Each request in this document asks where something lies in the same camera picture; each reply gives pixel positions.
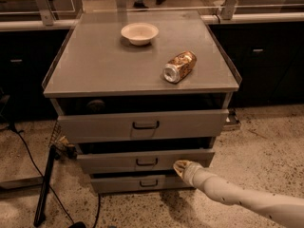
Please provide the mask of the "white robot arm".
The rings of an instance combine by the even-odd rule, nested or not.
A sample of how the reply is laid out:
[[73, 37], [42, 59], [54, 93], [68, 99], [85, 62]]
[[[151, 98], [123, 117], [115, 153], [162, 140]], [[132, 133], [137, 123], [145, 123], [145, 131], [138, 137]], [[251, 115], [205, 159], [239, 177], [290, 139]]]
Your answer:
[[286, 228], [304, 228], [304, 199], [239, 187], [194, 161], [175, 161], [173, 168], [210, 200], [239, 205]]

